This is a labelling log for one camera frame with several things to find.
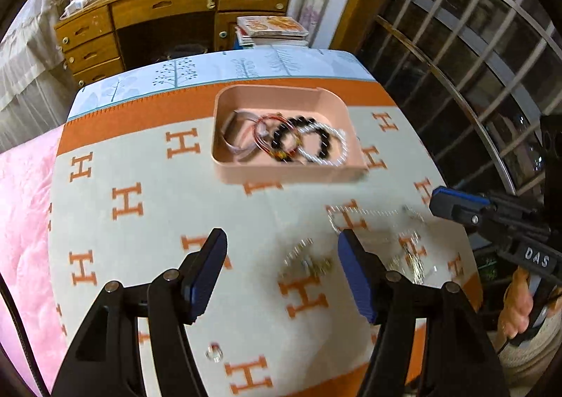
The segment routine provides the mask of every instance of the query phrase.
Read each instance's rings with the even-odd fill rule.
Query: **pink bedspread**
[[[0,272],[18,306],[50,389],[66,352],[47,252],[52,170],[62,133],[61,126],[0,155]],[[0,343],[39,395],[1,298]]]

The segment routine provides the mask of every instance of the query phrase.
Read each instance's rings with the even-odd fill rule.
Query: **metal grille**
[[[561,45],[537,0],[386,0],[359,59],[449,186],[540,199],[539,119],[562,100]]]

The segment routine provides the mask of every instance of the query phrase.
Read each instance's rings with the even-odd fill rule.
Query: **human hand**
[[[504,297],[504,309],[499,314],[498,336],[513,338],[529,327],[529,313],[533,309],[533,297],[529,292],[529,272],[521,267],[513,274],[513,280]],[[556,288],[552,296],[562,292]],[[554,316],[562,309],[562,298],[549,304],[547,317]]]

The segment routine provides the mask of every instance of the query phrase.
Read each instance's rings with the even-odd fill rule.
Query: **white beaded bracelet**
[[[340,130],[334,129],[333,127],[330,127],[327,124],[318,123],[318,122],[312,123],[312,124],[307,124],[306,126],[303,126],[303,127],[299,128],[299,132],[304,136],[305,134],[311,134],[313,132],[316,132],[318,129],[326,131],[328,134],[330,134],[333,137],[336,137],[336,139],[338,139],[340,141],[340,143],[342,145],[341,156],[334,162],[327,161],[325,159],[321,159],[317,156],[314,156],[314,155],[311,155],[311,154],[307,153],[302,146],[299,147],[299,154],[302,157],[304,157],[305,159],[307,159],[307,161],[314,162],[315,164],[318,164],[318,165],[326,165],[326,166],[330,166],[330,167],[339,167],[339,166],[345,164],[345,162],[347,160],[346,133],[341,129]]]

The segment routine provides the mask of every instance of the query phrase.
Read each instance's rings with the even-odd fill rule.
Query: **metal bolt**
[[[103,288],[106,292],[115,292],[119,289],[119,281],[110,281]]]
[[[174,279],[178,278],[179,272],[176,269],[166,270],[164,272],[164,279],[166,281],[173,281]]]
[[[387,272],[386,279],[393,283],[397,283],[402,278],[402,275],[394,270]]]
[[[205,356],[207,356],[208,360],[218,363],[223,360],[223,350],[221,350],[218,343],[211,343],[207,348]]]
[[[456,294],[460,291],[460,286],[457,283],[453,283],[452,281],[447,281],[445,283],[445,289],[452,294]]]

